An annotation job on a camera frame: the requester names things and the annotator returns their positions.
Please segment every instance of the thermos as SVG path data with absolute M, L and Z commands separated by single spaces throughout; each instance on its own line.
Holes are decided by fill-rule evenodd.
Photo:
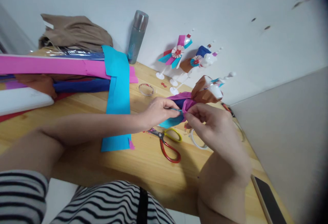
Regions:
M 127 58 L 130 64 L 135 64 L 145 35 L 149 16 L 143 11 L 137 10 L 134 15 L 133 27 L 130 35 Z

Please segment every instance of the black and white striped clothing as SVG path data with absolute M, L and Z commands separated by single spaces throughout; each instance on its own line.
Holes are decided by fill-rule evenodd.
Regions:
M 41 223 L 46 211 L 48 181 L 40 173 L 11 170 L 0 173 L 0 222 Z M 147 191 L 127 181 L 79 187 L 55 223 L 175 223 Z

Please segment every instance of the wooden table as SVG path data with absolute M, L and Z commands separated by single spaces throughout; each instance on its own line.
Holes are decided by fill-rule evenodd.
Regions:
M 172 96 L 168 77 L 159 80 L 155 76 L 156 71 L 140 63 L 136 63 L 134 67 L 139 84 L 152 85 L 155 93 L 152 97 L 143 96 L 139 92 L 139 84 L 130 84 L 131 113 L 145 110 L 148 103 L 156 96 Z M 0 89 L 4 89 L 4 84 L 0 84 Z M 191 88 L 183 85 L 179 91 L 190 92 Z M 62 99 L 52 106 L 39 108 L 1 122 L 0 153 L 10 147 L 14 140 L 52 119 L 76 113 L 105 113 L 107 97 L 108 92 L 79 93 Z M 220 103 L 212 105 L 223 109 Z M 132 135 L 136 147 L 134 151 L 101 153 L 100 140 L 68 149 L 56 164 L 52 177 L 83 186 L 111 180 L 127 180 L 151 192 L 166 208 L 197 215 L 197 176 L 212 151 L 195 147 L 183 123 L 175 128 L 182 134 L 183 143 L 178 144 L 169 139 L 167 141 L 181 153 L 182 160 L 179 164 L 170 163 L 163 156 L 158 137 L 140 132 Z M 253 174 L 270 185 L 286 222 L 293 223 L 246 138 L 243 144 L 251 158 Z M 267 223 L 251 181 L 246 189 L 245 206 L 247 223 Z

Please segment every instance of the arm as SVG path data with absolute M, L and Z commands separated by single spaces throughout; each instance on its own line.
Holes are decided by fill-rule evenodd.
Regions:
M 0 156 L 0 171 L 27 169 L 48 179 L 53 165 L 68 146 L 104 137 L 150 129 L 180 113 L 169 99 L 155 98 L 147 110 L 135 115 L 76 114 L 59 118 L 20 138 Z
M 252 168 L 231 114 L 198 103 L 188 110 L 186 118 L 188 126 L 214 151 L 199 176 L 202 223 L 245 223 L 245 188 Z

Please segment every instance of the black strap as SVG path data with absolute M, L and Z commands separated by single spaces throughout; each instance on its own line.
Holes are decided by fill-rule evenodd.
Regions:
M 148 214 L 148 193 L 140 187 L 140 200 L 137 213 L 137 224 L 147 224 Z

